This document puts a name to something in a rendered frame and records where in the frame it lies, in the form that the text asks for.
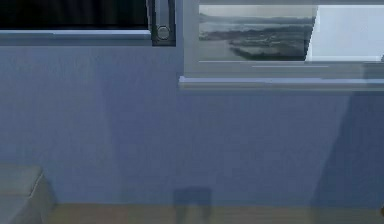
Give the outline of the grey framed window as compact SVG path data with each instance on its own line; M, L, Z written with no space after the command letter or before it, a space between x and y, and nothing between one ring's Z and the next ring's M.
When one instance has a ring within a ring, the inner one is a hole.
M384 90L384 0L183 0L183 89Z

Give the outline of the black wall television set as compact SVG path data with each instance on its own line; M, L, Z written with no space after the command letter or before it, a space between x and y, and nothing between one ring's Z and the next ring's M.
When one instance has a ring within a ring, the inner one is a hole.
M175 0L0 0L0 46L176 45Z

